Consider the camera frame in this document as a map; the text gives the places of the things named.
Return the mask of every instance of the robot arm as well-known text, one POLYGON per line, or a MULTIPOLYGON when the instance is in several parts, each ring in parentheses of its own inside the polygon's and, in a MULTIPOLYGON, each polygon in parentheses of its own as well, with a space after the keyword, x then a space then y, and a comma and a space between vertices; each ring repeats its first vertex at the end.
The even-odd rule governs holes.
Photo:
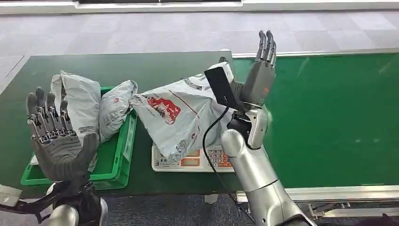
POLYGON ((260 31, 259 37, 245 83, 226 75, 226 62, 205 71, 217 102, 236 110, 222 134, 222 147, 247 194, 257 226, 316 226, 287 195, 263 146, 271 120, 262 106, 275 77, 276 43, 270 31, 260 31))
POLYGON ((50 226, 104 225, 106 202, 89 181, 88 166, 98 147, 96 134, 87 134, 83 146, 72 128, 67 102, 57 113, 55 96, 40 87, 26 99, 31 143, 43 174, 54 184, 47 195, 27 203, 20 200, 21 190, 0 185, 0 210, 33 214, 38 223, 48 218, 50 226), (41 212, 52 206, 51 215, 41 212))

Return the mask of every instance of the red printed logo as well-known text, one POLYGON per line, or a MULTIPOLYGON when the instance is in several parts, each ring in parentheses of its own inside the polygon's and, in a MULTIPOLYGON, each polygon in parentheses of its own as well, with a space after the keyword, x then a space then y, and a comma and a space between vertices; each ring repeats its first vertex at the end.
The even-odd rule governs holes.
POLYGON ((155 99, 151 97, 147 99, 147 103, 155 109, 168 125, 172 125, 176 121, 176 117, 180 113, 180 107, 176 106, 172 101, 163 98, 155 99))

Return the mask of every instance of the cable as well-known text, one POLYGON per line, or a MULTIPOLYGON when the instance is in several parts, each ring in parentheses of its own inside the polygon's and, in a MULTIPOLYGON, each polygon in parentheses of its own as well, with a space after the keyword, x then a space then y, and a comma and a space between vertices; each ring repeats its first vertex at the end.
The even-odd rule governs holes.
MULTIPOLYGON (((205 157, 207 158, 207 160, 208 160, 208 162, 209 162, 209 165, 211 166, 213 172, 216 174, 217 178, 219 179, 220 183, 222 183, 222 185, 223 185, 223 187, 224 187, 225 189, 227 189, 227 186, 226 186, 226 184, 223 182, 223 180, 222 180, 222 178, 220 177, 219 173, 218 173, 218 172, 216 171, 216 169, 214 168, 213 163, 211 162, 211 159, 209 158, 208 153, 207 153, 207 151, 206 151, 206 149, 205 149, 205 138, 207 137, 207 134, 208 134, 208 132, 212 129, 212 127, 214 127, 214 126, 226 115, 226 113, 227 113, 228 111, 229 111, 229 107, 226 107, 226 109, 225 109, 225 110, 223 111, 223 113, 219 116, 219 118, 217 118, 217 119, 208 127, 208 129, 205 131, 204 137, 203 137, 203 139, 202 139, 202 149, 203 149, 203 151, 204 151, 205 157)), ((234 202, 234 204, 237 206, 237 208, 240 209, 241 211, 243 211, 243 212, 248 216, 248 218, 252 221, 252 223, 255 224, 254 218, 253 218, 248 212, 246 212, 243 208, 241 208, 241 207, 238 205, 237 201, 233 198, 233 196, 232 196, 231 194, 228 194, 228 195, 229 195, 229 197, 231 198, 231 200, 233 200, 233 202, 234 202)))

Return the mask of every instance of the white plastic bag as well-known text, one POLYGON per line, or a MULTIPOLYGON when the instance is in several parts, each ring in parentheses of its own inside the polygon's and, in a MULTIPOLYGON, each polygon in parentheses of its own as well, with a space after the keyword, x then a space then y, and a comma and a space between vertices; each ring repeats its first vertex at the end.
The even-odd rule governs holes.
MULTIPOLYGON (((191 150, 201 149, 206 129, 226 108, 216 102, 203 74, 135 95, 132 104, 155 145, 169 161, 178 161, 191 150)), ((221 144, 220 136, 227 130, 232 112, 208 132, 206 146, 221 144)))
POLYGON ((137 94, 137 83, 127 80, 103 95, 100 103, 101 143, 109 140, 118 132, 126 115, 133 109, 130 99, 135 94, 137 94))
MULTIPOLYGON (((100 90, 101 87, 97 81, 64 71, 54 75, 51 81, 51 91, 56 97, 54 100, 56 110, 60 113, 59 107, 63 98, 68 101, 68 115, 82 145, 87 133, 99 133, 100 90)), ((92 171, 95 165, 96 156, 93 158, 89 170, 92 171)))

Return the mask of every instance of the green plastic crate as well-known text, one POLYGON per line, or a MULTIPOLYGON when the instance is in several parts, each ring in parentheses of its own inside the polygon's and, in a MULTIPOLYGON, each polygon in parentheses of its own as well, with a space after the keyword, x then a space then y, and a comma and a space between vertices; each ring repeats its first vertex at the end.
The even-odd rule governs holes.
MULTIPOLYGON (((113 87, 101 88, 101 95, 113 87)), ((130 163, 135 138, 137 114, 132 111, 121 126, 119 133, 101 144, 97 151, 97 164, 90 175, 96 190, 124 188, 128 184, 130 163)), ((22 185, 50 185, 38 165, 28 165, 21 178, 22 185)))

